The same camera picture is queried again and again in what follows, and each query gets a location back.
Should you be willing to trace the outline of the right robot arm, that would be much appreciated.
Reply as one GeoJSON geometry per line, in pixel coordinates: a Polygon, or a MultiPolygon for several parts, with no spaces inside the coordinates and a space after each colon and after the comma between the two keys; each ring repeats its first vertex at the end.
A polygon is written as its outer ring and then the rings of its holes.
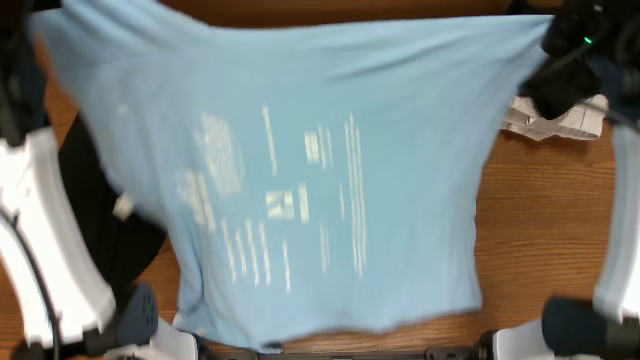
{"type": "Polygon", "coordinates": [[[569,119],[612,127],[616,179],[607,255],[592,299],[554,296],[538,321],[487,335],[482,359],[639,356],[639,4],[570,0],[543,38],[548,60],[520,87],[506,122],[571,136],[569,119]]]}

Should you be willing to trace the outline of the light blue printed t-shirt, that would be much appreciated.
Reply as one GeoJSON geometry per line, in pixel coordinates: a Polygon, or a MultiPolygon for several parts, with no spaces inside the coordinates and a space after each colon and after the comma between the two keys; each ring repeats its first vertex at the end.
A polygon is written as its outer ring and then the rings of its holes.
{"type": "Polygon", "coordinates": [[[250,30],[67,1],[32,28],[112,186],[169,234],[176,327],[272,352],[481,306],[482,169],[549,22],[250,30]]]}

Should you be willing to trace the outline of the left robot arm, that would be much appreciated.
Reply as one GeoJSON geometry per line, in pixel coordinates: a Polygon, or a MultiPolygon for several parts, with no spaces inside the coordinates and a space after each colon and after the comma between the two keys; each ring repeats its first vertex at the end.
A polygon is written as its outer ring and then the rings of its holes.
{"type": "Polygon", "coordinates": [[[196,338],[162,320],[146,284],[118,304],[66,195],[28,20],[30,1],[1,4],[1,261],[24,342],[14,359],[200,359],[196,338]]]}

